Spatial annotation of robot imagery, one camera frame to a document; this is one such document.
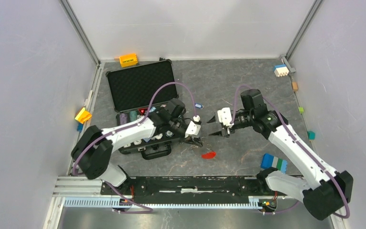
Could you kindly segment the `metal keyring tool red handle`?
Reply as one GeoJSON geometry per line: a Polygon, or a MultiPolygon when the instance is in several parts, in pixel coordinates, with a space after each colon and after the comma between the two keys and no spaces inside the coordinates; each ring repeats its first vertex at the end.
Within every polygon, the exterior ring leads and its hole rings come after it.
{"type": "Polygon", "coordinates": [[[213,150],[213,145],[206,137],[202,137],[201,141],[203,143],[203,152],[201,153],[201,158],[205,160],[214,159],[217,153],[213,150]]]}

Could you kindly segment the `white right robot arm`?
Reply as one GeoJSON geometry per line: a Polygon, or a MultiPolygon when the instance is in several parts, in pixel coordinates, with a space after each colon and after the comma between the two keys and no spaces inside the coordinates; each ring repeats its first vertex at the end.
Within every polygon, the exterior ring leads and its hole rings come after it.
{"type": "Polygon", "coordinates": [[[321,159],[305,143],[283,115],[265,99],[258,89],[236,91],[243,108],[218,109],[209,123],[221,125],[214,136],[229,137],[238,129],[251,127],[280,149],[301,172],[302,177],[293,177],[278,168],[270,167],[257,174],[256,189],[263,195],[272,191],[286,194],[304,205],[318,220],[331,215],[342,219],[350,217],[349,202],[354,179],[346,170],[337,171],[321,159]]]}

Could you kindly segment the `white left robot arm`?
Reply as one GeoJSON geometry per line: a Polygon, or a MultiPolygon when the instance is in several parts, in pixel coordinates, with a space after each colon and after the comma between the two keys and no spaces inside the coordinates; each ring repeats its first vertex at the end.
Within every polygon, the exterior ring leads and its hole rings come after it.
{"type": "Polygon", "coordinates": [[[200,116],[194,115],[187,124],[184,111],[184,103],[174,98],[165,107],[148,110],[145,116],[133,122],[104,129],[95,125],[88,127],[71,152],[73,174],[76,176],[76,168],[80,168],[88,179],[106,181],[118,194],[126,194],[131,182],[120,166],[110,164],[112,153],[126,145],[133,146],[136,141],[166,136],[168,131],[184,143],[202,146],[200,116]]]}

